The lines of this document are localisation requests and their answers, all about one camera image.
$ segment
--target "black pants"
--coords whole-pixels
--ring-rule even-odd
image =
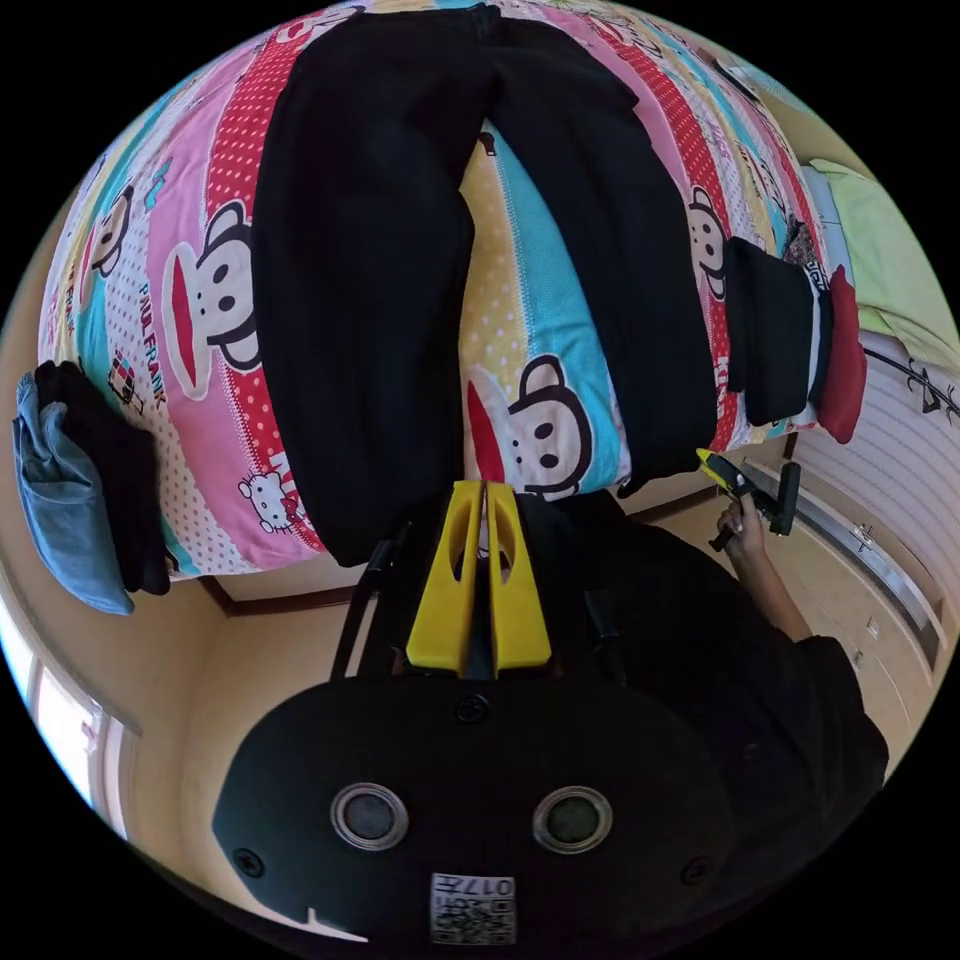
[[[297,60],[264,143],[254,308],[293,477],[340,563],[462,476],[459,186],[485,117],[566,243],[635,470],[695,467],[712,361],[684,202],[635,102],[566,34],[482,5],[358,14]]]

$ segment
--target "black handle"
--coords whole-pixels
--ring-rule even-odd
[[[800,464],[791,460],[780,471],[780,489],[777,491],[776,514],[770,523],[770,532],[785,537],[793,529],[800,493]]]
[[[733,536],[733,530],[730,527],[724,527],[711,541],[710,546],[719,553]]]

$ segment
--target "wooden baseboard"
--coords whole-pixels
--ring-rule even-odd
[[[314,590],[289,597],[262,597],[259,600],[234,600],[216,577],[200,577],[200,584],[228,617],[256,617],[269,613],[299,613],[349,603],[353,587]]]

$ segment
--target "bedsheet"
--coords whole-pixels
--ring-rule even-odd
[[[287,465],[252,308],[260,152],[297,56],[363,10],[469,5],[360,0],[268,31],[153,104],[81,184],[47,280],[38,360],[77,362],[155,435],[174,577],[274,569],[323,549]],[[744,398],[726,390],[722,238],[780,255],[799,220],[829,269],[775,121],[662,21],[586,0],[498,5],[566,31],[639,98],[637,115],[687,203],[714,360],[713,449],[812,426],[808,411],[752,427]],[[550,486],[555,496],[625,480],[633,464],[576,273],[542,198],[490,124],[461,192],[476,224],[460,329],[465,476]]]

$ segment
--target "black clothing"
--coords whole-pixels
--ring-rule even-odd
[[[69,361],[34,373],[40,409],[66,404],[63,432],[90,458],[103,487],[124,589],[162,596],[170,589],[157,496],[153,434],[139,430]]]
[[[462,476],[474,227],[458,188],[486,117],[577,269],[635,482],[692,469],[709,445],[716,389],[686,210],[635,103],[562,31],[484,5],[361,13],[296,61],[264,142],[253,295],[290,468],[341,564],[366,561]]]
[[[741,237],[724,241],[728,387],[747,392],[755,426],[800,413],[807,405],[813,291],[803,267]]]
[[[586,582],[614,584],[628,684],[686,720],[720,769],[738,840],[701,901],[709,927],[851,823],[883,785],[886,743],[836,640],[791,642],[723,567],[626,519],[606,492],[555,505],[576,529]]]

